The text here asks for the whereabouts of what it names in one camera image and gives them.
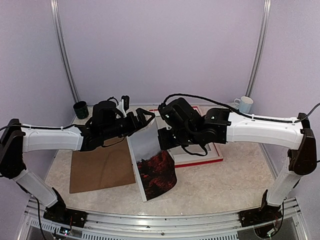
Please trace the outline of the red wooden picture frame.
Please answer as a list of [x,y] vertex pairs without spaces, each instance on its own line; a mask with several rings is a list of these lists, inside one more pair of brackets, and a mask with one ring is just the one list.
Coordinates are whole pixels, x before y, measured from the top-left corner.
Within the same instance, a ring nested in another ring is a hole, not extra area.
[[[202,114],[202,111],[200,110],[198,105],[192,105],[192,108],[196,110],[200,115]],[[160,113],[156,108],[150,108],[149,111],[155,113],[155,121],[158,130],[164,127],[166,127],[167,130],[171,129],[171,127],[168,124],[166,124],[165,121],[161,118]],[[207,150],[206,156],[190,155],[187,152],[185,152],[180,146],[168,149],[167,151],[169,155],[173,158],[176,168],[190,167],[223,161],[224,158],[222,156],[222,153],[214,143],[207,144],[205,146],[205,149]],[[205,154],[205,151],[200,146],[195,144],[189,145],[188,147],[186,147],[186,150],[194,154]]]

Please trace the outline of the autumn forest photo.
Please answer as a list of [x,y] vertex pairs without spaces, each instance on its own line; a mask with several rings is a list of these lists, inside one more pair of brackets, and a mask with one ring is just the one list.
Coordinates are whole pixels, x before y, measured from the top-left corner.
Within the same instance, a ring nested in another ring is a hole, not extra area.
[[170,191],[177,183],[175,161],[158,141],[158,126],[153,122],[127,138],[136,182],[143,202]]

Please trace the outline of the brown cardboard backing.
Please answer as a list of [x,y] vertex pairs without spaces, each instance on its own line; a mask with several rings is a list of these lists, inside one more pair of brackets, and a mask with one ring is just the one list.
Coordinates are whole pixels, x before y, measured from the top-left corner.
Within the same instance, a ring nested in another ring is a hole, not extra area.
[[74,151],[71,158],[69,192],[83,193],[136,182],[126,140],[93,151]]

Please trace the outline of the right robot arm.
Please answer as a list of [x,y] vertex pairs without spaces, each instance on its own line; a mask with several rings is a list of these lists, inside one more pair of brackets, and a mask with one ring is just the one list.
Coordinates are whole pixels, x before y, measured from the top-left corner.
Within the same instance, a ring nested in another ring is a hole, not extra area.
[[249,142],[288,148],[288,159],[272,188],[262,197],[261,206],[239,213],[243,225],[266,222],[280,218],[282,203],[300,179],[317,167],[317,144],[308,115],[279,118],[248,115],[224,103],[211,108],[201,116],[183,98],[183,94],[170,103],[158,106],[161,118],[170,129],[158,130],[162,150],[180,146],[199,145],[202,149],[209,143]]

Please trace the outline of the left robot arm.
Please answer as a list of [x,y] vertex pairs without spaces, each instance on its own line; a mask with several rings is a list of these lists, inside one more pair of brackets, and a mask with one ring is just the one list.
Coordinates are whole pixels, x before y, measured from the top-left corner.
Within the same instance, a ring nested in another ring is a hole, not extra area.
[[70,218],[60,194],[29,171],[23,154],[41,150],[93,151],[104,147],[106,140],[126,138],[148,126],[155,118],[153,112],[137,108],[128,111],[129,101],[124,96],[119,103],[110,99],[93,106],[91,118],[84,124],[62,127],[23,125],[13,118],[1,128],[0,175],[15,181],[33,195],[47,209],[47,213],[63,223]]

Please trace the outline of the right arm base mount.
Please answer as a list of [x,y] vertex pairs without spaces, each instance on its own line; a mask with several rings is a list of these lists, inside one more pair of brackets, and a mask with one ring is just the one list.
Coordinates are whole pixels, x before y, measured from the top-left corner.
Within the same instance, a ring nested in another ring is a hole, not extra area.
[[276,218],[280,219],[283,214],[281,213],[279,207],[271,207],[266,209],[260,209],[257,207],[240,211],[238,216],[241,226],[244,228],[274,221]]

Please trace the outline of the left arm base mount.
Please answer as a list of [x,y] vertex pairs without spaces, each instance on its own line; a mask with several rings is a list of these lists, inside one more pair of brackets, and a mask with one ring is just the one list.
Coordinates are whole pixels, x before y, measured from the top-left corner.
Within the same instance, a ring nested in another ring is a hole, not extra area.
[[84,228],[88,213],[66,207],[46,208],[43,218],[71,227]]

